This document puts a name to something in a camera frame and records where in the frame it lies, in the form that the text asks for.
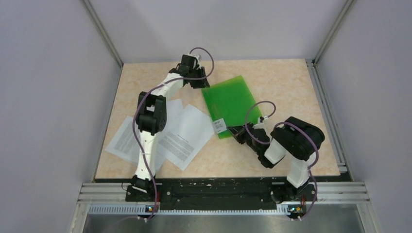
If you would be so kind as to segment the green plastic clip folder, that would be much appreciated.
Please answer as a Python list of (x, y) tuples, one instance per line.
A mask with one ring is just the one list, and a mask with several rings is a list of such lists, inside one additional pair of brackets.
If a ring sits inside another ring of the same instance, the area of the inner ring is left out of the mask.
[(204, 101), (219, 139), (231, 137), (227, 127), (241, 126), (248, 122), (256, 124), (262, 113), (258, 107), (251, 107), (256, 101), (242, 76), (202, 89)]

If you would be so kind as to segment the white printed paper sheet front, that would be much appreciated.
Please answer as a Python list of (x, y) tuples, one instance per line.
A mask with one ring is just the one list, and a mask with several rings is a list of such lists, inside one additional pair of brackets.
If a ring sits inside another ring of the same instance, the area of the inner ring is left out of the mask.
[(167, 118), (156, 153), (185, 170), (214, 133), (210, 117), (189, 104)]

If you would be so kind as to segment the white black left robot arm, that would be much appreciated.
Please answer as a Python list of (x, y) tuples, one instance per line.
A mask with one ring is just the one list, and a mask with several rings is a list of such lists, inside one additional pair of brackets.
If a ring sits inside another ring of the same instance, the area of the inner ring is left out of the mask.
[(132, 123), (139, 149), (138, 164), (127, 187), (126, 201), (157, 201), (159, 191), (155, 174), (160, 158), (170, 157), (186, 168), (213, 135), (206, 114), (193, 106), (179, 113), (169, 103), (170, 98), (187, 84), (194, 89), (210, 86), (200, 60), (199, 55), (182, 55), (180, 63), (158, 86), (139, 94)]

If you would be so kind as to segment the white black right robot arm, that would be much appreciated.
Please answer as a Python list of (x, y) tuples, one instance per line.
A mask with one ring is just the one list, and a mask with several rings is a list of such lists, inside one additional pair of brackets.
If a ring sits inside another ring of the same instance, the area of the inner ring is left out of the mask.
[(323, 131), (291, 116), (267, 134), (264, 119), (259, 120), (258, 124), (248, 122), (227, 129), (238, 143), (246, 144), (257, 155), (265, 168), (274, 168), (289, 153), (292, 161), (286, 181), (275, 186), (271, 197), (275, 203), (301, 200), (309, 184), (310, 170), (319, 159), (319, 149), (325, 140)]

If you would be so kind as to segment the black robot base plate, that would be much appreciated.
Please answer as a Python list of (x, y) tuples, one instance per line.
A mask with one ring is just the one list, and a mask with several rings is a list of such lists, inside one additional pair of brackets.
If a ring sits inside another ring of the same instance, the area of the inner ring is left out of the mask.
[(319, 183), (307, 182), (300, 188), (287, 184), (284, 177), (263, 178), (159, 178), (148, 193), (132, 187), (132, 180), (121, 179), (121, 200), (153, 202), (161, 210), (252, 211), (275, 210), (287, 202), (296, 205), (321, 200), (324, 184), (338, 178), (321, 177)]

